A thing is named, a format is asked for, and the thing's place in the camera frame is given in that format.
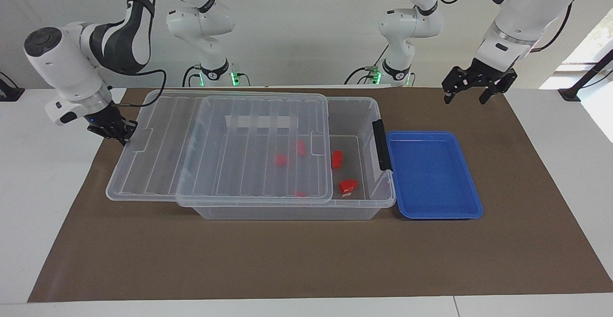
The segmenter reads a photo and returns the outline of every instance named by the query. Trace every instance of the transparent lid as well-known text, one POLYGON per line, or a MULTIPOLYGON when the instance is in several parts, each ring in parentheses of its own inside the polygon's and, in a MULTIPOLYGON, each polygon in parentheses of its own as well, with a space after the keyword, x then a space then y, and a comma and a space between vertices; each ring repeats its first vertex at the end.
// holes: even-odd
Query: transparent lid
POLYGON ((182 206, 324 204, 332 197, 328 101, 234 93, 200 103, 178 180, 182 206))

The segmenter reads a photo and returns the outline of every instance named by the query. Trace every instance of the black metal rod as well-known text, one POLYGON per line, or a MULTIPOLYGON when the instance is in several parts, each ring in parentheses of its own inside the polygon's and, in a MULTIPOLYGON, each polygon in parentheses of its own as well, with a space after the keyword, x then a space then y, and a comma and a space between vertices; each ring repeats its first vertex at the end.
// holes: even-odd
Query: black metal rod
POLYGON ((579 79, 577 83, 573 85, 573 87, 567 88, 565 90, 558 90, 558 92, 560 92, 561 96, 566 101, 579 101, 579 99, 577 98, 577 93, 579 92, 579 90, 584 88, 585 84, 587 84, 591 79, 593 79, 593 77, 598 75, 598 73, 600 73, 602 69, 604 69, 609 63, 611 63, 612 60, 613 50, 609 51, 606 55, 604 55, 604 57, 600 59, 592 69, 585 73, 585 75, 581 77, 581 79, 579 79))

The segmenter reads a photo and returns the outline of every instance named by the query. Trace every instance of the red block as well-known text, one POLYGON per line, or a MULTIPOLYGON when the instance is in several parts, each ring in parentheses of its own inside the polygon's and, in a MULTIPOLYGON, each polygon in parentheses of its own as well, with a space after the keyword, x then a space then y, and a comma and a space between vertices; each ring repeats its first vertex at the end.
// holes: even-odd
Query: red block
POLYGON ((357 188, 356 180, 344 180, 340 182, 339 189, 343 195, 347 195, 348 193, 352 193, 355 188, 357 188))
POLYGON ((276 155, 274 156, 274 166, 284 167, 289 162, 287 155, 276 155))
POLYGON ((335 170, 340 170, 341 166, 343 166, 343 151, 333 151, 332 168, 335 170))
POLYGON ((307 146, 303 140, 298 139, 298 143, 296 143, 296 151, 300 156, 307 156, 307 146))

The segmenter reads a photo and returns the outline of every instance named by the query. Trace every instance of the white wall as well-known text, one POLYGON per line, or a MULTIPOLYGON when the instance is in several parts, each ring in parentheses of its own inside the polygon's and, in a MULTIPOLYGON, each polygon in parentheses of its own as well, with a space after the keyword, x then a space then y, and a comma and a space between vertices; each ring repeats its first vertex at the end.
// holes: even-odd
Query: white wall
MULTIPOLYGON (((377 23, 386 10, 411 7, 407 0, 220 0, 230 7, 236 29, 219 39, 227 55, 254 84, 342 83, 353 69, 374 63, 386 41, 377 23)), ((180 84, 184 69, 197 63, 187 44, 166 29, 166 14, 179 4, 158 0, 153 55, 148 69, 169 71, 169 85, 180 84)), ((125 0, 0 0, 0 70, 24 87, 46 86, 23 57, 23 40, 44 25, 71 21, 107 23, 125 15, 125 0)), ((613 7, 613 0, 578 0, 558 42, 517 64, 516 87, 538 88, 613 7)), ((489 0, 440 5, 446 27, 436 38, 414 40, 417 85, 439 86, 449 69, 469 65, 498 13, 489 0)), ((556 31, 552 25, 549 35, 556 31)), ((161 77, 118 77, 116 87, 155 86, 161 77)))

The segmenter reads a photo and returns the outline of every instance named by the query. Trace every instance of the black stand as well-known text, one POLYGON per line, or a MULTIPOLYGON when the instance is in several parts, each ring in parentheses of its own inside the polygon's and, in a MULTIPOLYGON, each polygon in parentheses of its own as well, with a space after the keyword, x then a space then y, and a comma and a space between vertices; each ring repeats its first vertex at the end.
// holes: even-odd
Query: black stand
POLYGON ((10 87, 0 79, 0 102, 16 102, 22 96, 24 88, 10 87))
POLYGON ((560 96, 562 96, 562 98, 564 98, 564 100, 567 102, 580 102, 581 99, 577 97, 577 93, 579 92, 579 90, 584 88, 585 84, 587 84, 593 77, 600 73, 600 71, 604 69, 609 63, 611 63, 612 60, 613 50, 609 51, 609 53, 604 55, 604 57, 600 59, 598 63, 596 63, 594 67, 589 70, 589 72, 585 73, 585 75, 581 79, 579 79, 577 83, 573 85, 573 87, 558 90, 560 96))

